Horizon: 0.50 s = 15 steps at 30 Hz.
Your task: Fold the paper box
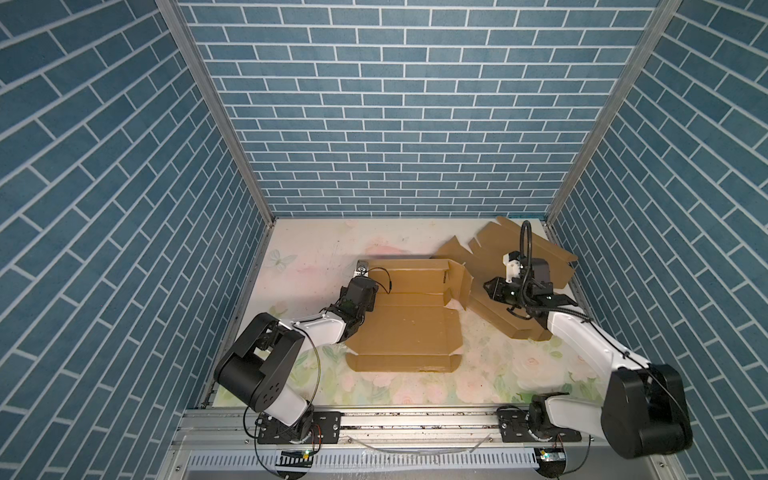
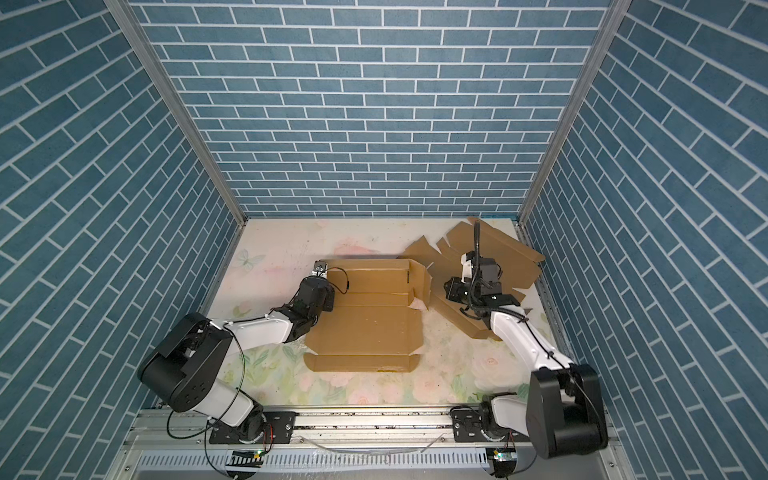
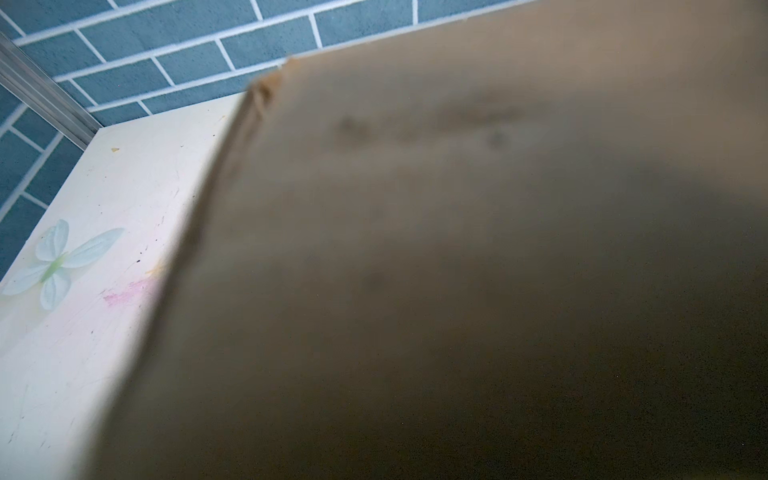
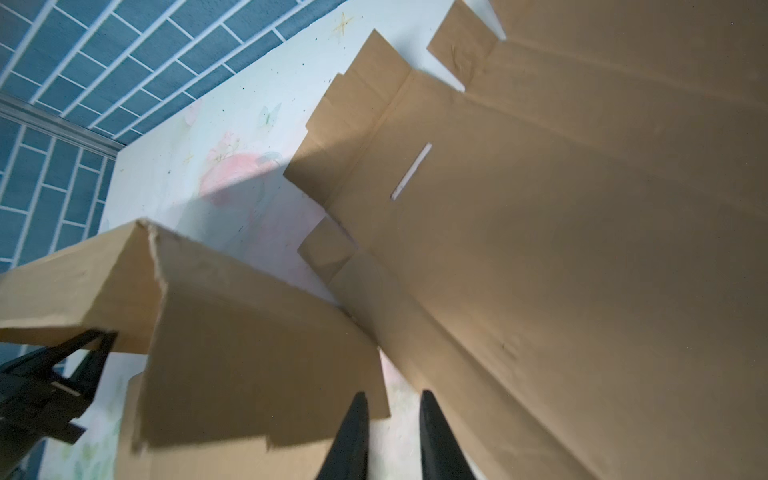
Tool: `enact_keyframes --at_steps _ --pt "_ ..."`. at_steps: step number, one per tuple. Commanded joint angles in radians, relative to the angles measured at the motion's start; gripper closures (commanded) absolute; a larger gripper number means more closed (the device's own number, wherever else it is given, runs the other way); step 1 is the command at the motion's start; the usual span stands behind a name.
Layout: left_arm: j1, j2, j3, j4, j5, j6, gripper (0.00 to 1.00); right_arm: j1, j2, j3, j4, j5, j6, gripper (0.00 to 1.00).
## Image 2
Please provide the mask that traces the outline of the brown cardboard box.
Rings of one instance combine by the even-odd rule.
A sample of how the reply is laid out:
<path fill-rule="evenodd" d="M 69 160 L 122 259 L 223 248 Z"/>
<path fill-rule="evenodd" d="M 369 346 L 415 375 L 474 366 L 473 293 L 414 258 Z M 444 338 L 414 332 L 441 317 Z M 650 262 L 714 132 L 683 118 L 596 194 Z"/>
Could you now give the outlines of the brown cardboard box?
<path fill-rule="evenodd" d="M 422 311 L 432 277 L 410 259 L 338 259 L 327 279 L 342 291 L 304 337 L 307 368 L 319 373 L 408 373 L 419 364 Z"/>

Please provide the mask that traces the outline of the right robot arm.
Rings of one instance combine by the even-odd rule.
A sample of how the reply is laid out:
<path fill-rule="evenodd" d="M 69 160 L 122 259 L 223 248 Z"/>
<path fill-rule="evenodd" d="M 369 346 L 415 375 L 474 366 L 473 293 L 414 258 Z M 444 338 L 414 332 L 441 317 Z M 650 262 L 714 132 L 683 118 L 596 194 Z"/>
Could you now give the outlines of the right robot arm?
<path fill-rule="evenodd" d="M 608 444 L 605 409 L 596 371 L 578 364 L 546 340 L 511 294 L 502 292 L 501 267 L 469 252 L 462 274 L 444 285 L 446 298 L 465 316 L 480 320 L 530 371 L 525 399 L 498 394 L 481 402 L 481 422 L 489 436 L 518 432 L 542 458 L 585 455 Z"/>

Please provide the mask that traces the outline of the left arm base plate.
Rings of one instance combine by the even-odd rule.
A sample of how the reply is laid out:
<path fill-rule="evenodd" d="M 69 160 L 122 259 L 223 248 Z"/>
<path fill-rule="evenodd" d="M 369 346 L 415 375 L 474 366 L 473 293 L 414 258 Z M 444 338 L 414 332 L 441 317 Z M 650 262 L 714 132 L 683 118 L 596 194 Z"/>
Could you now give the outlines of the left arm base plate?
<path fill-rule="evenodd" d="M 266 411 L 250 414 L 237 427 L 216 422 L 212 427 L 209 441 L 213 445 L 288 444 L 296 418 L 297 413 L 294 411 Z"/>

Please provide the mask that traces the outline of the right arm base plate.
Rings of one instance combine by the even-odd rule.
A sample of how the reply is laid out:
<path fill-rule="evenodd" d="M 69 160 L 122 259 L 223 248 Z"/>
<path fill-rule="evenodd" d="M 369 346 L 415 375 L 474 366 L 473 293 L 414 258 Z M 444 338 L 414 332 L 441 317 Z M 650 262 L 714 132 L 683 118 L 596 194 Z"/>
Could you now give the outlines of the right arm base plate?
<path fill-rule="evenodd" d="M 456 443 L 529 442 L 529 438 L 515 430 L 504 429 L 486 420 L 483 413 L 468 405 L 449 410 L 453 438 Z"/>

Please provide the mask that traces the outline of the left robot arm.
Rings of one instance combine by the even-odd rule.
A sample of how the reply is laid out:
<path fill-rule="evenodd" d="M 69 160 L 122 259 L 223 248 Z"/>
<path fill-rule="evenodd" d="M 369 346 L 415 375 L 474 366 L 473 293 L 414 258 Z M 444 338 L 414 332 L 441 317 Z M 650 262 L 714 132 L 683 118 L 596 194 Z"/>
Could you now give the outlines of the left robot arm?
<path fill-rule="evenodd" d="M 256 347 L 293 342 L 333 310 L 337 287 L 321 275 L 304 278 L 284 305 L 254 319 L 217 325 L 199 314 L 184 316 L 137 369 L 139 381 L 173 411 L 195 411 L 233 430 L 239 443 L 269 432 L 263 407 L 242 388 L 218 379 L 225 361 Z"/>

